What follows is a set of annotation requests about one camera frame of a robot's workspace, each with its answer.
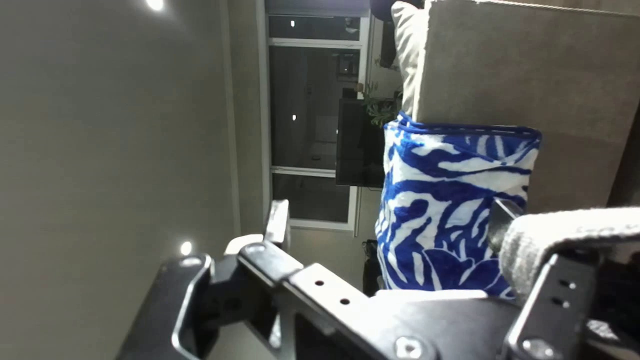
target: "black plastic part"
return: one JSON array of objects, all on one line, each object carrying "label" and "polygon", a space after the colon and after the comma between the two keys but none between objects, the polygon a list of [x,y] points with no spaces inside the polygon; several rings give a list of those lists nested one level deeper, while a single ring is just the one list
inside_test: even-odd
[{"label": "black plastic part", "polygon": [[[150,293],[120,348],[119,360],[183,360],[199,357],[199,334],[189,312],[199,289],[208,283],[208,256],[175,258],[160,267]],[[219,331],[207,333],[215,344]]]},{"label": "black plastic part", "polygon": [[385,131],[372,124],[365,100],[340,98],[336,185],[382,188]]},{"label": "black plastic part", "polygon": [[376,241],[366,241],[365,242],[365,268],[362,268],[362,293],[366,297],[374,297],[381,290],[381,283],[382,281],[382,270],[381,270],[381,263],[378,263],[378,242]]},{"label": "black plastic part", "polygon": [[593,319],[631,337],[640,352],[640,267],[604,263],[598,270]]},{"label": "black plastic part", "polygon": [[495,359],[519,312],[502,301],[385,305],[321,264],[298,268],[288,258],[273,245],[240,253],[240,264],[253,270],[273,260],[259,279],[270,285],[281,311],[282,347],[273,348],[278,359],[398,359],[398,339],[417,341],[425,360]]},{"label": "black plastic part", "polygon": [[548,344],[547,360],[575,359],[595,294],[597,267],[552,256],[507,337],[502,359],[536,360],[526,342]]}]

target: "white wall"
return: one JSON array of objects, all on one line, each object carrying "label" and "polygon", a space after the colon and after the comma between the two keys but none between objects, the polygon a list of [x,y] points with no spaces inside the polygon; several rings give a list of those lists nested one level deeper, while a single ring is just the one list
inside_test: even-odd
[{"label": "white wall", "polygon": [[516,3],[604,11],[604,12],[640,16],[640,5],[636,0],[516,0]]},{"label": "white wall", "polygon": [[168,5],[3,3],[0,359],[114,359],[178,242],[237,233],[219,3]]},{"label": "white wall", "polygon": [[259,0],[228,0],[231,49],[233,49],[233,88],[237,119],[237,152],[240,185],[240,229],[242,233],[262,233],[270,203],[270,142],[268,119],[262,100],[268,91],[261,78],[261,30]]},{"label": "white wall", "polygon": [[356,229],[355,233],[339,231],[292,231],[292,256],[303,264],[321,263],[352,286],[362,286],[365,241],[374,238],[381,190],[358,188]]}]

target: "gray wall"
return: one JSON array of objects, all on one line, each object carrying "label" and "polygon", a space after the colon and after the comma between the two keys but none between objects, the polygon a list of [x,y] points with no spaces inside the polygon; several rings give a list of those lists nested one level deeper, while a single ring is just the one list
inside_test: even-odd
[{"label": "gray wall", "polygon": [[261,78],[261,47],[266,47],[261,42],[266,42],[266,33],[259,29],[264,11],[261,12],[257,5],[254,0],[228,3],[242,233],[262,233],[270,201],[270,190],[264,187],[270,185],[266,176],[270,132],[262,104],[268,84]]},{"label": "gray wall", "polygon": [[113,359],[159,263],[234,235],[221,11],[183,5],[3,3],[0,359]]},{"label": "gray wall", "polygon": [[303,264],[321,263],[336,273],[352,286],[362,286],[365,247],[362,242],[374,238],[374,225],[381,211],[381,190],[358,188],[356,225],[352,233],[340,231],[292,231],[292,256]]},{"label": "gray wall", "polygon": [[604,12],[618,12],[618,14],[640,14],[639,0],[516,0],[516,3],[604,11]]},{"label": "gray wall", "polygon": [[419,119],[536,128],[528,211],[606,207],[639,106],[639,33],[636,16],[434,3]]},{"label": "gray wall", "polygon": [[610,198],[612,207],[640,204],[640,104],[631,131],[616,187]]}]

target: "window frame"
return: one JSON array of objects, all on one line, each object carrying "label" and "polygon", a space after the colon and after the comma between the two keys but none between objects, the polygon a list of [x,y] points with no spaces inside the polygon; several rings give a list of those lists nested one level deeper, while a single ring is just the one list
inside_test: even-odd
[{"label": "window frame", "polygon": [[[330,49],[330,51],[358,51],[358,83],[366,84],[369,74],[369,38],[371,38],[371,16],[360,16],[360,38],[358,41],[330,41],[330,38],[270,38],[266,33],[266,51],[270,49]],[[298,169],[298,166],[270,166],[270,176],[303,176],[303,178],[336,178],[336,170],[333,169]],[[350,187],[349,190],[349,221],[346,223],[327,223],[327,221],[301,221],[290,218],[290,226],[295,229],[318,229],[318,231],[356,231],[356,204],[358,204],[358,188]]]}]

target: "zebra print fabric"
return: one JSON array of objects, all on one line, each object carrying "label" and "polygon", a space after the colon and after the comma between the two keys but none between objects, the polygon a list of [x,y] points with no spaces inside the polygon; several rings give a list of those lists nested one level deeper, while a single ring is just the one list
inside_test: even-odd
[{"label": "zebra print fabric", "polygon": [[385,138],[376,238],[387,286],[510,299],[486,245],[489,212],[495,198],[526,204],[541,132],[427,126],[401,115]]}]

